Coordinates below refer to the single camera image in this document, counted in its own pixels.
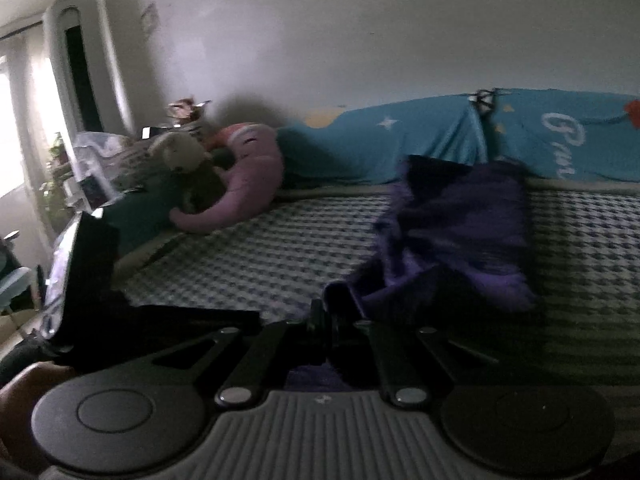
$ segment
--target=pink plush toy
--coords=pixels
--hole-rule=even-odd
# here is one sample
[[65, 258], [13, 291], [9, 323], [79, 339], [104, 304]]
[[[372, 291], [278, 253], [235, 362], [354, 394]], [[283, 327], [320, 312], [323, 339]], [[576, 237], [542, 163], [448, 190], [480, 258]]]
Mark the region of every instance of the pink plush toy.
[[169, 218], [178, 229], [207, 234], [248, 220], [268, 208], [282, 184], [284, 164], [273, 128], [233, 124], [205, 143], [207, 151], [220, 146], [227, 146], [236, 157], [230, 170], [216, 168], [226, 183], [225, 195], [199, 214], [172, 209]]

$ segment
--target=plush toy face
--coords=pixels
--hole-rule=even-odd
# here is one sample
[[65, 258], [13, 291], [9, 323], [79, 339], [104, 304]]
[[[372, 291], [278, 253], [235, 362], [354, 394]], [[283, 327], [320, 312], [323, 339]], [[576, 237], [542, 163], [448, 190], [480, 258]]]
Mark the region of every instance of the plush toy face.
[[210, 158], [202, 145], [188, 132], [168, 132], [158, 137], [149, 153], [161, 153], [162, 160], [175, 173], [191, 173], [203, 160]]

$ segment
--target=white star print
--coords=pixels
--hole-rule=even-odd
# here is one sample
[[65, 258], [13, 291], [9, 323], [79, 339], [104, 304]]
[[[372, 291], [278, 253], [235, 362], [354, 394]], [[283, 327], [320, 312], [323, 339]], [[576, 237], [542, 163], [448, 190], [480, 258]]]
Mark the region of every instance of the white star print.
[[384, 126], [387, 130], [391, 131], [391, 128], [397, 122], [398, 121], [396, 121], [395, 119], [392, 119], [391, 117], [385, 116], [385, 120], [382, 121], [381, 123], [378, 123], [377, 126]]

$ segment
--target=white standing air conditioner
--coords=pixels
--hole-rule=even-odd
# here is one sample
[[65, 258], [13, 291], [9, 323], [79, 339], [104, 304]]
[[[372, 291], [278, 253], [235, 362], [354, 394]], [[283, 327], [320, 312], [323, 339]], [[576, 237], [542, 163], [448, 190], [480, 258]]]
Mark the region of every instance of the white standing air conditioner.
[[78, 132], [127, 134], [107, 66], [98, 0], [56, 0], [44, 14], [44, 30], [68, 131], [66, 152], [80, 179], [72, 149]]

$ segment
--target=silver screw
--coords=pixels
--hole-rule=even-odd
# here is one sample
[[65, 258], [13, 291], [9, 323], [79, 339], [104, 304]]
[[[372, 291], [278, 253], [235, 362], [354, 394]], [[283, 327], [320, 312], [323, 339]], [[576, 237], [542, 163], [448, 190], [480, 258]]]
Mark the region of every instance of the silver screw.
[[421, 388], [402, 388], [396, 392], [396, 400], [403, 404], [420, 404], [427, 400], [427, 392]]
[[244, 404], [251, 399], [252, 394], [251, 390], [247, 388], [233, 386], [222, 390], [219, 397], [222, 402], [226, 402], [227, 404]]

